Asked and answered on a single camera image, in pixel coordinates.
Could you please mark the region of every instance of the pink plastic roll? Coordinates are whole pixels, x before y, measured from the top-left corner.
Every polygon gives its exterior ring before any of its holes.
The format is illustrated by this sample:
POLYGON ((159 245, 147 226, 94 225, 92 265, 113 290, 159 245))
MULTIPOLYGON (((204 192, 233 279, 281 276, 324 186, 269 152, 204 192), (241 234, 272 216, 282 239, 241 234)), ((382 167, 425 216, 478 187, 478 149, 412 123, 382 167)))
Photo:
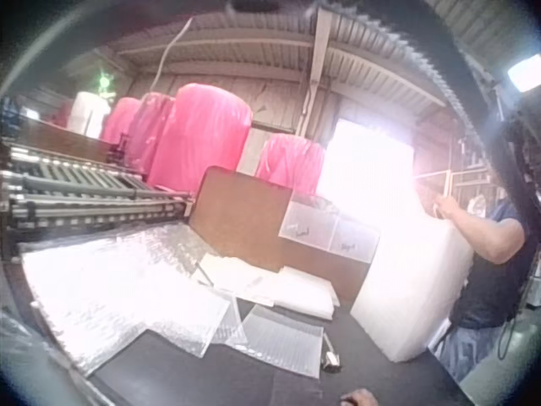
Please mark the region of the pink plastic roll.
POLYGON ((276 134, 261 152, 255 177, 315 195, 325 159, 325 149, 294 135, 276 134))
POLYGON ((235 170, 252 123, 250 107, 214 86, 182 87, 156 152, 148 183, 195 194, 208 167, 235 170))
POLYGON ((141 102, 132 97, 123 97, 117 102, 106 120, 105 126, 100 134, 100 140, 109 144, 118 144, 123 134, 128 133, 129 125, 139 110, 141 102))
POLYGON ((128 130, 124 162, 134 171, 148 174, 160 142, 173 98, 161 93, 147 93, 128 130))

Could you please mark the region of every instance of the person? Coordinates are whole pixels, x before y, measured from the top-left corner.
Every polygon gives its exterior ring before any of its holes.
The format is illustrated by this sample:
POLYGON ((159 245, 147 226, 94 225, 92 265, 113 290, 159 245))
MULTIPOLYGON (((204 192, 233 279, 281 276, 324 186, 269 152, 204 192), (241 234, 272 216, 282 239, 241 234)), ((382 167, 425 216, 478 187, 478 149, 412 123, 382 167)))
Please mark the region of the person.
POLYGON ((453 306, 451 327, 441 344, 440 362, 460 382, 490 355, 502 326, 515 317, 537 243, 507 197, 489 218, 467 213, 450 196, 437 198, 436 205, 475 251, 467 284, 453 306))
POLYGON ((366 389, 358 389, 340 398, 340 406, 378 406, 374 395, 366 389))

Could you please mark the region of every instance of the bright light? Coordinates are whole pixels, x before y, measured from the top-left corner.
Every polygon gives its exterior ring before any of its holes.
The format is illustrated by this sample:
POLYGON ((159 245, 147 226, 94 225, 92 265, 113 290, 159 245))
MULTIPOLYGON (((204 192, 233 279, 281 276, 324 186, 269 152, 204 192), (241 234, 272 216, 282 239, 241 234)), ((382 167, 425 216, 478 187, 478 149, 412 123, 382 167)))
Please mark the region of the bright light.
POLYGON ((521 91, 529 91, 541 85, 541 54, 524 59, 507 71, 513 85, 521 91))
POLYGON ((25 107, 25 116, 33 120, 40 119, 40 114, 36 110, 32 110, 31 108, 28 108, 28 107, 25 107))
POLYGON ((106 76, 100 77, 100 87, 107 88, 111 84, 111 81, 106 76))
POLYGON ((381 228, 404 210, 419 209, 412 171, 410 145, 340 120, 325 153, 317 193, 349 216, 381 228))

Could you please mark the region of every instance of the work table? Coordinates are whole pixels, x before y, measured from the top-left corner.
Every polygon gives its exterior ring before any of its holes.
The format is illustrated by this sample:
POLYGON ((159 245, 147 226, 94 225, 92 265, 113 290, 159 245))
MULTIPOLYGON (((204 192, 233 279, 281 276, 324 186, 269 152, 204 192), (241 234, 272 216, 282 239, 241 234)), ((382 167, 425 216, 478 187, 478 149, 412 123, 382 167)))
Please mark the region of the work table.
MULTIPOLYGON (((238 302, 244 318, 252 304, 238 302)), ((90 381, 117 405, 130 406, 334 405, 342 394, 360 387, 369 389, 380 406, 472 404, 429 351, 406 363, 390 362, 346 306, 336 309, 333 321, 273 310, 323 326, 341 357, 342 371, 321 371, 315 380, 225 345, 211 345, 198 359, 147 331, 90 381)))

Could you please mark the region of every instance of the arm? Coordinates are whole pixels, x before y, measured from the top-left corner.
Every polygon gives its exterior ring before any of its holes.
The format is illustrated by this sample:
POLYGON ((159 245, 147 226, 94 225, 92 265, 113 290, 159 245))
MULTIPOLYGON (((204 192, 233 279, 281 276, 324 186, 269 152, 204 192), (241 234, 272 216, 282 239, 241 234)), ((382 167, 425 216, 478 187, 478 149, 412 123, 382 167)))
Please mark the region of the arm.
POLYGON ((522 225, 514 218, 495 222, 464 211, 452 197, 439 197, 436 205, 451 220, 475 252, 496 265, 507 262, 524 245, 522 225))

